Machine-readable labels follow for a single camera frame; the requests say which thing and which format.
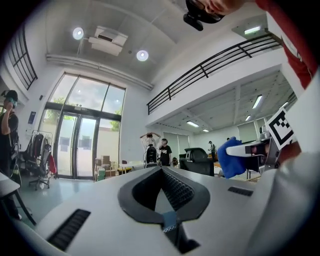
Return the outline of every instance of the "blue glove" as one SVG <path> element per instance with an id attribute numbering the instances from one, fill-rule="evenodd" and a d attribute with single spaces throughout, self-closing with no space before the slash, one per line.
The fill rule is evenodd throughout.
<path id="1" fill-rule="evenodd" d="M 217 151 L 218 161 L 221 165 L 224 176 L 230 179 L 246 171 L 245 159 L 239 156 L 228 155 L 226 148 L 241 145 L 242 141 L 236 137 L 231 137 Z"/>

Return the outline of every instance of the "red sleeve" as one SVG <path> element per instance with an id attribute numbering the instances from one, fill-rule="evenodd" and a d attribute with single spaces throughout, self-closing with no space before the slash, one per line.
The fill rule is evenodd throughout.
<path id="1" fill-rule="evenodd" d="M 276 23 L 297 49 L 303 62 L 301 62 L 286 47 L 284 47 L 289 64 L 299 77 L 303 88 L 306 88 L 311 81 L 311 76 L 314 76 L 318 67 L 316 58 L 308 47 L 307 41 L 297 26 L 277 3 L 275 3 L 273 0 L 255 0 L 255 2 L 261 9 L 267 11 L 274 18 Z"/>
<path id="2" fill-rule="evenodd" d="M 294 56 L 285 44 L 283 44 L 283 49 L 286 56 L 288 57 L 288 62 L 290 66 L 292 67 L 292 69 L 300 79 L 300 83 L 302 87 L 306 89 L 309 83 L 311 82 L 314 74 L 310 73 L 307 65 L 304 62 L 302 62 L 300 59 L 298 59 L 296 56 Z"/>

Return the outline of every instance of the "floor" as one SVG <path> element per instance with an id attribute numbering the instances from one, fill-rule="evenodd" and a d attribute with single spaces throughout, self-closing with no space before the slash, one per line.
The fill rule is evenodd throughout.
<path id="1" fill-rule="evenodd" d="M 35 177 L 22 176 L 22 186 L 19 190 L 25 206 L 32 211 L 32 217 L 35 222 L 41 221 L 53 208 L 63 201 L 72 197 L 79 191 L 87 190 L 93 186 L 92 180 L 70 180 L 70 179 L 50 179 L 50 188 L 45 185 L 43 189 L 35 190 L 35 185 L 29 186 L 29 181 L 35 180 Z M 19 207 L 19 213 L 22 221 L 31 228 L 33 224 L 28 220 L 24 211 Z"/>

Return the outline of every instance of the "railing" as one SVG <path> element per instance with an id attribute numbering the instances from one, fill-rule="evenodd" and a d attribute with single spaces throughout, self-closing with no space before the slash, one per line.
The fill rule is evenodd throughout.
<path id="1" fill-rule="evenodd" d="M 271 33 L 258 36 L 253 39 L 235 44 L 213 56 L 207 58 L 200 64 L 196 65 L 188 72 L 180 76 L 171 83 L 167 88 L 154 97 L 148 104 L 148 115 L 157 107 L 165 103 L 181 92 L 183 89 L 194 84 L 201 79 L 207 79 L 215 72 L 226 66 L 242 61 L 243 58 L 253 58 L 266 51 L 272 51 L 273 48 L 281 46 L 280 40 Z"/>

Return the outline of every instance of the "sign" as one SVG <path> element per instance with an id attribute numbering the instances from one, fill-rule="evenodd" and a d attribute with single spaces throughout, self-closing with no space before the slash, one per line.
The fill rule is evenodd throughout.
<path id="1" fill-rule="evenodd" d="M 286 146 L 294 135 L 294 131 L 286 119 L 286 114 L 287 111 L 284 108 L 280 108 L 278 112 L 265 123 L 266 129 L 272 135 L 279 150 Z"/>
<path id="2" fill-rule="evenodd" d="M 29 116 L 29 120 L 28 120 L 29 125 L 32 125 L 34 123 L 35 116 L 36 116 L 36 112 L 31 111 L 30 116 Z"/>

